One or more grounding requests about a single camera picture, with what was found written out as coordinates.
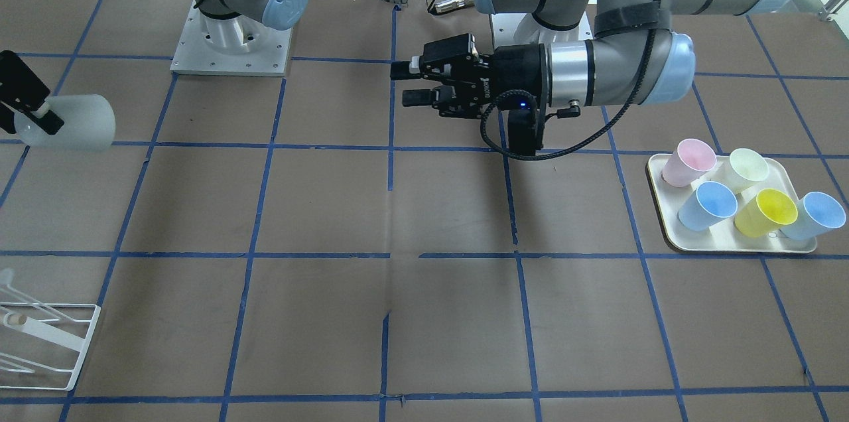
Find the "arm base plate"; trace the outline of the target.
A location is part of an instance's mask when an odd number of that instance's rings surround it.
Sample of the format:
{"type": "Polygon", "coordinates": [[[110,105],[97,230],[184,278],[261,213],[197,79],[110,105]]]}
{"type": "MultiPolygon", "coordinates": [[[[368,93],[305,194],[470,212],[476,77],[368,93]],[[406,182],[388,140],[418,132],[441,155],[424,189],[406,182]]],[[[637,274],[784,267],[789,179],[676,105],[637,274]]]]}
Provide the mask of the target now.
{"type": "Polygon", "coordinates": [[[568,30],[554,30],[543,26],[531,13],[501,13],[490,16],[492,47],[522,44],[558,44],[583,41],[592,38],[592,30],[585,7],[569,10],[565,7],[549,7],[542,12],[543,20],[558,26],[573,24],[568,30]]]}
{"type": "Polygon", "coordinates": [[[170,71],[181,75],[284,77],[293,31],[248,17],[216,20],[189,5],[170,71]]]}

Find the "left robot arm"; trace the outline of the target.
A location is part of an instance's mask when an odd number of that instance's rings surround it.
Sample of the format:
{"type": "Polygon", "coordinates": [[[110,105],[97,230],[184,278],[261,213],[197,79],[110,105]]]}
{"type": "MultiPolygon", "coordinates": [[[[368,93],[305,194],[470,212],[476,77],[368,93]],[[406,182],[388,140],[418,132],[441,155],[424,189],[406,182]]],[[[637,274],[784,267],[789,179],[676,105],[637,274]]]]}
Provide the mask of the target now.
{"type": "Polygon", "coordinates": [[[405,92],[403,105],[431,106],[443,117],[479,119],[496,104],[542,119],[548,108],[664,104],[690,89],[692,41],[674,16],[773,12],[789,0],[475,0],[483,14],[522,14],[514,45],[485,55],[472,35],[427,43],[420,56],[394,62],[391,79],[437,81],[405,92]]]}

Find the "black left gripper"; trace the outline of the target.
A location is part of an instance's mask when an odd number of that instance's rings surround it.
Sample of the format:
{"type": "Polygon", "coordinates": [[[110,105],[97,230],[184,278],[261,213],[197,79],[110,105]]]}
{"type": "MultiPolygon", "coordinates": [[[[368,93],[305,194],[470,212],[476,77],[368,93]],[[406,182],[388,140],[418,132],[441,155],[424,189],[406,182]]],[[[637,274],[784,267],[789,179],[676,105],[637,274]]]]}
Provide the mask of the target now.
{"type": "Polygon", "coordinates": [[[404,90],[403,107],[432,107],[440,117],[479,119],[490,104],[539,117],[543,97],[543,46],[506,45],[492,54],[476,49],[471,34],[431,41],[421,60],[394,61],[390,80],[433,80],[435,89],[404,90]]]}

